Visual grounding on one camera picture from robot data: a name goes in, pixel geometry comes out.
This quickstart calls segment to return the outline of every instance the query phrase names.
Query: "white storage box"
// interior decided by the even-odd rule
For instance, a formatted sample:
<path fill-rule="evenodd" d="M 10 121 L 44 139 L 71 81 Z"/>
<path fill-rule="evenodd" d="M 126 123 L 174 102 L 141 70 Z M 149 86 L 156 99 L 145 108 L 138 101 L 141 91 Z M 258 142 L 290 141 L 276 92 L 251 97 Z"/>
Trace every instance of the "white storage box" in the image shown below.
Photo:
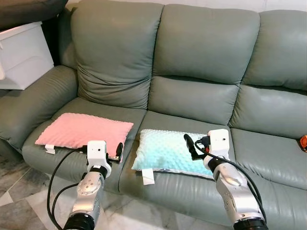
<path fill-rule="evenodd" d="M 0 33 L 0 89 L 24 90 L 53 68 L 41 24 Z"/>

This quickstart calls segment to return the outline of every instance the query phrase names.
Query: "sofa armrest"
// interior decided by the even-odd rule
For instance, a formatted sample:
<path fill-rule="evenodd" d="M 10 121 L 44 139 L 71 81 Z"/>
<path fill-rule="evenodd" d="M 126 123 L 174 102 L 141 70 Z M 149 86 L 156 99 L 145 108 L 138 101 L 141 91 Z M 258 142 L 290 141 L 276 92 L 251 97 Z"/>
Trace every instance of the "sofa armrest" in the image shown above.
<path fill-rule="evenodd" d="M 21 151 L 29 134 L 77 96 L 74 69 L 56 66 L 24 91 L 12 90 L 0 98 L 0 138 Z"/>

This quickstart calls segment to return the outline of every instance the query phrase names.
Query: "pillow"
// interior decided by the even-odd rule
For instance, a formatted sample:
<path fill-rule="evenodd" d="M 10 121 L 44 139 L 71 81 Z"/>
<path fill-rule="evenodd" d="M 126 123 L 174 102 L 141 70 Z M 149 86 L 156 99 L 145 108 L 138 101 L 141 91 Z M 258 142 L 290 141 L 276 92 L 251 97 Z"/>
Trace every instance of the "pillow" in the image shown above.
<path fill-rule="evenodd" d="M 153 169 L 172 173 L 213 178 L 202 160 L 192 161 L 191 154 L 183 138 L 184 132 L 144 129 L 141 131 L 140 146 L 132 166 L 133 170 Z M 204 134 L 187 133 L 193 141 Z"/>
<path fill-rule="evenodd" d="M 104 140 L 109 156 L 116 156 L 118 144 L 125 143 L 132 126 L 130 122 L 64 113 L 42 132 L 35 144 L 76 149 L 90 140 Z"/>

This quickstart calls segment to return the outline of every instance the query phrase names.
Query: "sofa backrest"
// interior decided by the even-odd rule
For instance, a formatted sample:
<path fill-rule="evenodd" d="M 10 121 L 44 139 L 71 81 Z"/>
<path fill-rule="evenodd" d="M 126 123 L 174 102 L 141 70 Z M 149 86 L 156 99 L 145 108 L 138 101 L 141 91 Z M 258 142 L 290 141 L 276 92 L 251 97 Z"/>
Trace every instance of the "sofa backrest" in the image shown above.
<path fill-rule="evenodd" d="M 267 11 L 231 127 L 298 139 L 307 134 L 307 13 Z"/>
<path fill-rule="evenodd" d="M 79 96 L 283 137 L 306 134 L 306 12 L 72 6 L 60 16 L 59 47 L 62 64 L 78 70 Z"/>
<path fill-rule="evenodd" d="M 166 5 L 148 109 L 227 125 L 259 25 L 253 11 Z"/>
<path fill-rule="evenodd" d="M 156 31 L 163 5 L 87 0 L 71 16 L 78 95 L 147 108 Z"/>

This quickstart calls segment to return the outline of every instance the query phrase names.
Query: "tile floor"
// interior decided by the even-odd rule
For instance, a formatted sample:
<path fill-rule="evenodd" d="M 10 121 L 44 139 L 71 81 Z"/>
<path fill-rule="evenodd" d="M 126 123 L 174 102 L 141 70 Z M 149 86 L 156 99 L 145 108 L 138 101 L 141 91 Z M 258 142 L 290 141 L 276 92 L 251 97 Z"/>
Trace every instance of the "tile floor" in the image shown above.
<path fill-rule="evenodd" d="M 15 163 L 0 156 L 0 230 L 56 230 L 46 211 L 49 177 L 24 162 Z M 56 178 L 53 191 L 71 184 Z M 60 196 L 56 219 L 65 225 L 76 197 L 75 188 Z M 183 214 L 104 192 L 96 230 L 228 230 Z"/>

